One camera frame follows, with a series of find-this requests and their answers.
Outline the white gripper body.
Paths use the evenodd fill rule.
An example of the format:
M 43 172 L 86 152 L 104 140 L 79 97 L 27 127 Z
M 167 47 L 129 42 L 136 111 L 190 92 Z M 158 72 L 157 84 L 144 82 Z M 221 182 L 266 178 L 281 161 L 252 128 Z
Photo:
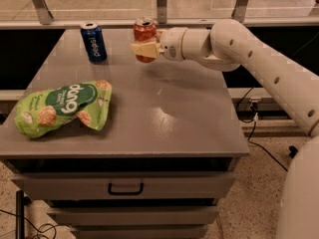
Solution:
M 163 55 L 171 61 L 183 61 L 182 42 L 186 28 L 174 27 L 165 30 L 160 38 L 160 47 Z

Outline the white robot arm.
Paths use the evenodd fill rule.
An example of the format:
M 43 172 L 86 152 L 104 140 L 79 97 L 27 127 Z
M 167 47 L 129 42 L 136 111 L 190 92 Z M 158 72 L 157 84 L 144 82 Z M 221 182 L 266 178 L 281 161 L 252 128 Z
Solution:
M 207 29 L 159 30 L 153 19 L 134 24 L 135 55 L 192 60 L 213 70 L 244 67 L 309 136 L 286 175 L 276 239 L 319 239 L 319 77 L 260 41 L 243 24 L 219 20 Z

